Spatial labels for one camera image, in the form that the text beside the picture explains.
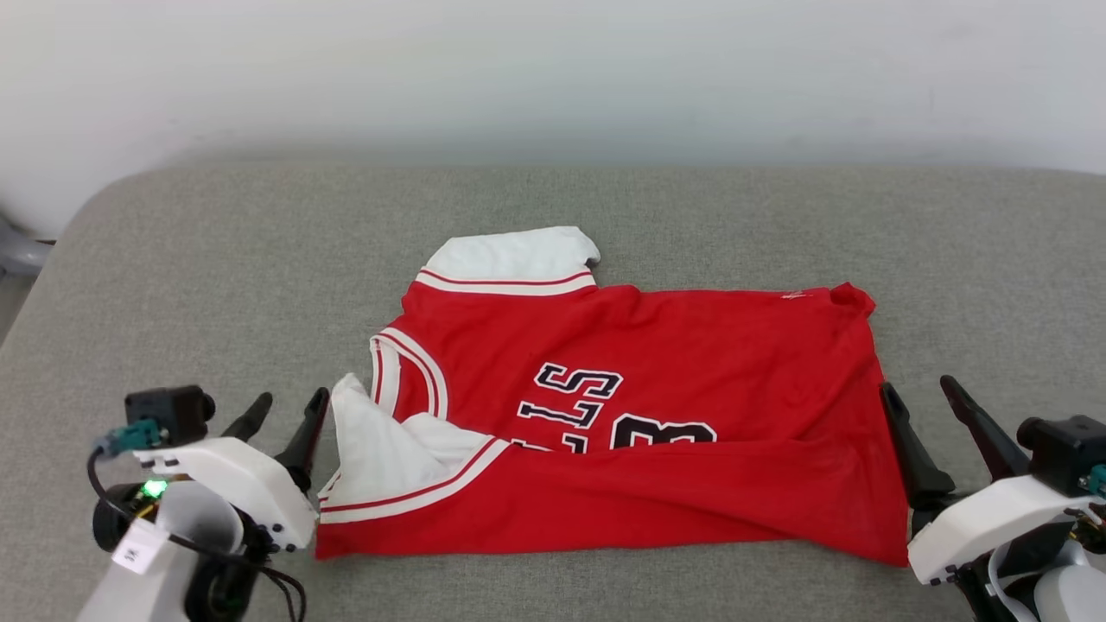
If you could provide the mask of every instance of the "led light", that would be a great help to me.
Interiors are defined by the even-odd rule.
[[[168,481],[164,481],[161,479],[150,479],[146,484],[142,485],[142,491],[147,497],[153,497],[156,499],[160,497],[161,493],[165,493],[165,489],[168,487],[169,487]]]

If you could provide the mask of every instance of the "red jersey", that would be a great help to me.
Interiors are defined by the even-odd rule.
[[[455,238],[335,386],[316,554],[803,538],[906,564],[859,289],[599,288],[574,227]]]

